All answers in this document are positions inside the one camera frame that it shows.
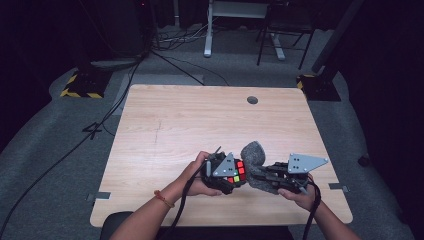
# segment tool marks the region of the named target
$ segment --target forearm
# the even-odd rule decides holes
[[[318,206],[314,218],[327,240],[360,239],[349,227],[340,221],[324,202],[321,202]]]
[[[177,182],[172,182],[161,191],[161,195],[169,203],[178,201],[181,194],[182,187]],[[111,239],[154,239],[169,209],[170,207],[166,203],[153,197],[131,214],[119,226]]]

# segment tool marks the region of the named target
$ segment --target gray carpet floor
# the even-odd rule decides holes
[[[205,85],[224,86],[227,81],[230,86],[295,88],[296,76],[311,73],[310,68],[331,31],[317,31],[302,70],[297,69],[301,51],[286,50],[287,59],[279,61],[271,48],[265,49],[261,65],[256,66],[259,52],[256,34],[245,29],[217,32],[210,58],[203,57],[204,38],[184,43],[175,50],[157,52],[186,61],[169,59],[190,74],[202,76]],[[281,36],[280,39],[284,45],[293,38]],[[306,37],[299,44],[305,44],[305,40]],[[60,97],[74,70],[53,82],[50,86],[53,100],[16,134],[0,155],[0,224],[25,189],[86,136],[81,130],[102,120],[119,96],[129,72],[127,69],[113,73],[103,99]],[[140,64],[136,74],[138,82],[148,81],[143,78],[149,75],[184,76],[153,54]],[[186,81],[175,80],[175,84],[187,84]],[[376,170],[357,163],[367,152],[365,139],[343,77],[337,75],[334,84],[341,102],[308,104],[340,183],[350,189],[345,193],[353,214],[349,227],[363,239],[413,239],[409,227],[399,221],[396,200]],[[112,115],[104,127],[115,133],[119,120],[119,114]],[[2,239],[99,238],[101,229],[91,226],[89,221],[93,203],[86,197],[97,192],[113,144],[113,135],[104,127],[34,186],[13,212]],[[304,225],[289,228],[295,239],[301,239]],[[324,239],[317,226],[311,228],[309,239]]]

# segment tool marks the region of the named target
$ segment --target desk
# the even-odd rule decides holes
[[[257,104],[247,98],[255,96]],[[285,161],[291,152],[328,158],[308,104],[299,89],[133,85],[123,110],[91,224],[101,227],[114,212],[135,211],[176,179],[200,150],[240,152],[257,140],[264,165]],[[352,214],[331,160],[314,170],[323,200],[345,223]],[[180,201],[163,225],[173,222]],[[305,224],[309,213],[294,202],[251,188],[230,195],[188,197],[178,226],[246,226]]]
[[[212,55],[212,25],[213,17],[241,17],[241,18],[265,18],[268,4],[266,3],[247,3],[247,2],[223,2],[209,0],[208,8],[208,31],[206,34],[205,51],[203,56]],[[278,35],[271,34],[272,43],[279,60],[285,60],[283,49],[281,48]]]

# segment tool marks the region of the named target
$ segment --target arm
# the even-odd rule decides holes
[[[309,193],[308,195],[302,193],[295,194],[285,189],[278,189],[278,193],[288,200],[295,201],[299,207],[311,211],[315,198],[315,191],[311,185],[308,185],[307,190]],[[314,219],[324,234],[325,239],[327,240],[360,239],[349,227],[340,221],[340,219],[330,210],[330,208],[328,208],[328,206],[323,201],[321,201],[320,205],[318,206]]]
[[[181,198],[186,182],[208,156],[208,153],[200,152],[196,160],[191,162],[175,181],[171,182],[161,191],[161,195],[167,202],[173,204]],[[206,187],[200,179],[196,178],[190,187],[188,196],[198,194],[217,196],[222,193],[219,190]],[[152,197],[152,199],[137,209],[119,226],[111,239],[154,239],[169,209],[170,207],[162,200]]]

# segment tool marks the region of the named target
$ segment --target bracelet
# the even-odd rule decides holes
[[[155,190],[154,193],[155,193],[155,197],[157,199],[161,200],[162,202],[164,202],[166,205],[168,205],[168,207],[170,207],[170,208],[175,207],[175,204],[166,201],[166,199],[164,197],[162,197],[162,195],[160,195],[160,191],[159,190]]]

